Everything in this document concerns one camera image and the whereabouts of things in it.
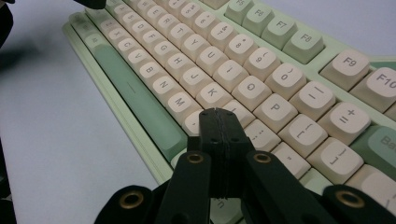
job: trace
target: brass insert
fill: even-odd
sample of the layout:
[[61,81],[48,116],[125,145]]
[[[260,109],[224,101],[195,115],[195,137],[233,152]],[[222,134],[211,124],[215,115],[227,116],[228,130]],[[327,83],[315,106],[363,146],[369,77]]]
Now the brass insert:
[[335,197],[341,203],[345,204],[346,206],[353,207],[353,208],[363,208],[364,207],[364,200],[359,197],[358,195],[347,191],[347,190],[339,190],[335,192]]
[[120,206],[124,209],[132,209],[138,207],[143,202],[144,196],[138,190],[132,190],[124,193],[120,197]]

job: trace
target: function key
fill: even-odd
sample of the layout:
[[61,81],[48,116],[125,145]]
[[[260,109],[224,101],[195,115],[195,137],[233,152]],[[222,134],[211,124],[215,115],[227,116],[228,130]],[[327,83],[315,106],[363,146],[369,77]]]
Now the function key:
[[346,49],[327,64],[320,74],[345,91],[349,91],[369,72],[369,68],[370,62],[367,56],[354,49]]
[[262,39],[277,49],[283,49],[283,46],[296,32],[297,25],[294,20],[276,15],[262,32]]
[[241,25],[248,11],[253,6],[253,0],[232,0],[230,4],[228,4],[225,16]]
[[252,7],[247,13],[247,16],[242,22],[242,26],[247,28],[251,33],[261,36],[262,31],[274,16],[274,12],[271,8],[259,3]]
[[351,93],[379,112],[384,112],[396,101],[396,71],[387,67],[379,68]]
[[230,0],[201,0],[205,4],[207,4],[209,7],[212,7],[213,9],[219,9],[220,7],[224,6],[228,1]]
[[324,49],[323,38],[315,31],[302,29],[297,31],[283,51],[300,63],[307,64]]

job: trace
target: cream keycap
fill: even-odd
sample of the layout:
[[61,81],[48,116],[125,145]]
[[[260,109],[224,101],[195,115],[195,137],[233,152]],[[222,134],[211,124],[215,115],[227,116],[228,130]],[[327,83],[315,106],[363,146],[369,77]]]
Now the cream keycap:
[[170,76],[159,77],[152,83],[152,89],[157,99],[164,105],[168,105],[168,100],[183,88]]
[[271,153],[276,155],[297,179],[300,179],[311,168],[306,160],[284,142],[280,143]]
[[181,49],[181,45],[186,41],[186,39],[193,35],[194,31],[184,23],[179,23],[174,28],[172,28],[169,33],[169,40],[178,48]]
[[192,25],[192,30],[203,38],[207,39],[210,31],[219,23],[219,19],[212,13],[204,11]]
[[328,136],[322,127],[304,114],[298,115],[278,135],[303,158]]
[[253,111],[271,94],[271,90],[254,76],[246,77],[232,92],[233,97],[249,111]]
[[200,66],[208,75],[212,76],[218,68],[228,61],[228,57],[218,48],[210,46],[204,49],[197,58],[197,65]]
[[280,138],[258,119],[246,127],[245,133],[256,150],[269,152],[280,143]]
[[265,47],[254,50],[244,63],[247,71],[261,81],[267,79],[279,66],[280,60],[271,50]]
[[230,102],[233,97],[224,90],[218,83],[212,82],[205,86],[197,94],[197,102],[204,108],[223,107]]
[[178,50],[171,42],[165,40],[154,47],[152,56],[158,63],[165,66],[169,58],[177,53],[180,53],[180,50]]
[[318,121],[326,132],[347,146],[370,125],[370,117],[357,106],[342,102]]
[[224,53],[239,64],[244,64],[245,60],[258,48],[254,40],[244,34],[236,35],[228,44]]
[[353,88],[351,93],[379,112],[385,112],[396,101],[396,71],[387,67],[379,68]]
[[228,92],[231,92],[246,77],[248,77],[247,70],[234,60],[223,63],[213,75],[213,79]]
[[202,111],[202,109],[199,109],[192,112],[184,119],[184,122],[181,124],[181,127],[188,136],[199,136],[199,114]]
[[297,109],[276,93],[254,110],[254,115],[275,133],[285,127],[297,114]]
[[179,124],[182,124],[187,116],[199,109],[202,109],[201,106],[184,91],[169,98],[167,104],[167,110]]
[[201,68],[194,66],[183,74],[179,82],[180,85],[195,98],[203,87],[213,82],[213,79]]
[[223,109],[235,113],[242,128],[246,128],[255,119],[254,115],[236,100],[231,100]]
[[199,55],[210,47],[209,42],[198,34],[190,35],[184,44],[181,46],[181,51],[189,56],[190,59],[196,62]]
[[303,72],[291,63],[282,63],[271,76],[265,80],[265,84],[289,100],[297,91],[306,84]]
[[195,20],[202,12],[201,7],[197,3],[188,3],[181,9],[178,19],[189,27],[192,27]]
[[156,62],[149,62],[142,65],[137,74],[140,76],[146,86],[149,87],[152,91],[152,84],[155,80],[160,77],[169,76],[169,74],[163,69],[163,67]]
[[396,182],[381,171],[364,164],[346,184],[368,194],[396,216]]
[[327,64],[320,74],[349,91],[368,73],[369,68],[370,61],[367,56],[354,49],[346,49]]
[[297,94],[290,99],[300,113],[312,120],[318,120],[332,105],[335,96],[332,91],[317,81],[308,82]]
[[195,63],[183,53],[171,56],[165,64],[165,69],[176,80],[179,81],[183,74],[193,68]]
[[363,165],[353,149],[335,138],[328,138],[307,161],[334,184],[344,184]]
[[207,41],[218,49],[224,51],[228,43],[237,35],[235,29],[227,22],[222,21],[213,27]]

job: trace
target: green keycap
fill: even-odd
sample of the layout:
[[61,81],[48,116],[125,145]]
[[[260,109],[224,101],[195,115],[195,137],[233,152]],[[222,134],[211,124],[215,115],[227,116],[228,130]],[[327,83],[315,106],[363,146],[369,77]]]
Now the green keycap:
[[251,33],[261,36],[262,31],[274,16],[274,12],[271,8],[258,3],[247,13],[247,16],[242,22],[242,26],[247,28]]
[[351,146],[365,162],[396,181],[396,131],[372,126]]
[[112,47],[93,53],[126,104],[168,161],[187,146],[187,135]]
[[286,43],[283,51],[300,63],[309,63],[324,49],[322,36],[309,29],[297,31]]
[[253,6],[253,0],[232,0],[225,11],[225,16],[238,24],[242,24],[248,11]]

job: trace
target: keycap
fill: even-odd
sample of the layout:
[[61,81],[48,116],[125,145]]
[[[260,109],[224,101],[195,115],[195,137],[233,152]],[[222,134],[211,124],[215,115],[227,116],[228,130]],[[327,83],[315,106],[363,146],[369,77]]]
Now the keycap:
[[322,36],[309,29],[298,30],[283,51],[302,64],[307,64],[324,49]]
[[196,100],[205,109],[212,107],[224,106],[230,102],[233,97],[224,90],[218,83],[212,82],[205,86],[197,94]]
[[303,158],[328,136],[322,127],[304,114],[299,114],[278,135]]
[[224,53],[239,64],[243,64],[248,56],[257,48],[257,44],[247,35],[240,34],[234,37]]
[[199,114],[202,111],[202,109],[199,109],[195,112],[192,112],[184,119],[181,127],[189,136],[199,136]]
[[285,127],[297,114],[297,109],[276,93],[254,110],[254,115],[275,133]]
[[230,198],[210,200],[210,219],[214,223],[235,223],[242,218],[242,215],[240,199]]
[[202,51],[209,47],[209,42],[207,42],[203,37],[198,34],[193,34],[184,41],[184,44],[181,46],[181,51],[196,62]]
[[267,79],[279,66],[280,60],[271,50],[264,47],[254,50],[244,63],[247,71],[261,81]]
[[396,101],[396,71],[382,67],[368,75],[351,93],[384,112]]
[[307,161],[334,184],[344,184],[363,165],[358,153],[331,137]]
[[203,38],[207,39],[210,31],[219,23],[217,17],[208,12],[204,11],[195,19],[194,24],[192,25],[192,30],[195,31],[198,35],[201,35]]
[[169,98],[167,108],[169,113],[176,118],[179,124],[182,124],[186,117],[192,112],[202,109],[201,106],[183,90],[180,90]]
[[251,33],[261,36],[262,31],[274,18],[273,10],[264,4],[257,3],[252,7],[242,22],[242,26]]
[[134,106],[131,108],[134,114],[139,120],[145,120],[142,125],[165,158],[172,160],[187,146],[186,134],[113,48],[99,48],[93,55],[113,84],[118,86],[120,94],[125,96],[127,104]]
[[192,97],[195,97],[203,87],[211,82],[213,82],[213,79],[197,66],[187,70],[180,79],[180,85]]
[[246,77],[248,77],[248,71],[234,60],[223,63],[213,75],[213,79],[228,92],[231,92]]
[[225,50],[228,43],[237,35],[235,29],[227,22],[222,21],[213,27],[207,41],[220,50]]
[[265,84],[289,100],[297,91],[306,83],[306,77],[303,72],[290,63],[282,63],[266,80]]
[[232,95],[248,110],[253,111],[271,93],[271,90],[258,78],[248,76],[233,89]]
[[369,68],[367,56],[354,49],[346,49],[326,65],[320,74],[345,91],[349,91],[369,72]]
[[220,65],[228,60],[229,58],[227,55],[225,55],[221,50],[214,46],[210,46],[201,52],[196,63],[213,77]]
[[363,159],[396,181],[396,131],[385,126],[369,127],[350,146]]
[[254,115],[236,100],[231,100],[223,109],[235,113],[242,128],[246,128],[255,119]]
[[335,104],[335,96],[323,84],[310,81],[291,97],[290,103],[300,113],[307,115],[312,120],[318,120]]
[[183,21],[189,27],[192,27],[198,15],[201,15],[203,11],[201,7],[196,3],[188,3],[181,9],[181,13],[178,16],[180,21]]
[[202,2],[212,7],[213,9],[219,9],[220,7],[224,6],[224,4],[226,4],[228,1],[230,0],[217,0],[217,1],[203,0]]
[[271,153],[276,155],[297,179],[300,179],[311,168],[311,165],[286,143],[280,143]]
[[231,0],[224,15],[230,20],[242,24],[248,11],[253,6],[254,3],[252,0]]
[[351,103],[338,103],[318,121],[326,132],[349,145],[370,125],[366,112]]
[[346,184],[368,194],[396,216],[396,182],[378,169],[364,164]]
[[280,138],[260,120],[255,119],[245,129],[256,150],[271,151],[280,143]]
[[276,15],[262,32],[262,39],[277,49],[283,49],[296,32],[297,25],[294,20],[282,15]]

